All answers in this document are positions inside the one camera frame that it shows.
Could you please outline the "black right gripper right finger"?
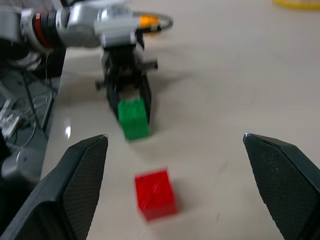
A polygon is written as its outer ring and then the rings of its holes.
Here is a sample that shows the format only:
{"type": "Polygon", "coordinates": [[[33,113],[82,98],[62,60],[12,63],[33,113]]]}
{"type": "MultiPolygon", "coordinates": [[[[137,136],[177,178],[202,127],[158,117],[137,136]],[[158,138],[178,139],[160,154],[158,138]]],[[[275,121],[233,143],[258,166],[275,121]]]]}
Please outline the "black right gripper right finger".
{"type": "Polygon", "coordinates": [[[285,240],[320,238],[320,170],[295,145],[276,138],[243,136],[254,179],[285,240]]]}

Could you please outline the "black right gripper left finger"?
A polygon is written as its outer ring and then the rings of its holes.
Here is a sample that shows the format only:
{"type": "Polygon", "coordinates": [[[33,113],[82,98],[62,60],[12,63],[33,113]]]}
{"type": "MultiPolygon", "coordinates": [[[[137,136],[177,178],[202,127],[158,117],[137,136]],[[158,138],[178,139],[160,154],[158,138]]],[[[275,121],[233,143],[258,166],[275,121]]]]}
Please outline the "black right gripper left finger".
{"type": "Polygon", "coordinates": [[[2,240],[85,240],[100,197],[107,135],[70,146],[27,195],[1,196],[2,240]]]}

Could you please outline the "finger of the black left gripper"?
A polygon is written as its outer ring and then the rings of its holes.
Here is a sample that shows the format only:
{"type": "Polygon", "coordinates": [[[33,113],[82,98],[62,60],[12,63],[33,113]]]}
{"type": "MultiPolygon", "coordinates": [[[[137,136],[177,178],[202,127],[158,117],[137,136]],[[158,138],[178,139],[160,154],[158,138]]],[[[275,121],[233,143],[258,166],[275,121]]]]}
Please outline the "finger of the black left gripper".
{"type": "Polygon", "coordinates": [[[139,94],[140,94],[140,97],[143,99],[144,108],[147,116],[147,123],[149,124],[150,116],[151,116],[151,106],[152,106],[152,93],[151,93],[151,88],[146,75],[142,75],[140,77],[139,94]]]}
{"type": "Polygon", "coordinates": [[[120,103],[120,92],[117,90],[115,86],[112,84],[108,84],[106,87],[106,96],[109,106],[116,118],[119,122],[119,108],[118,105],[120,103]]]}

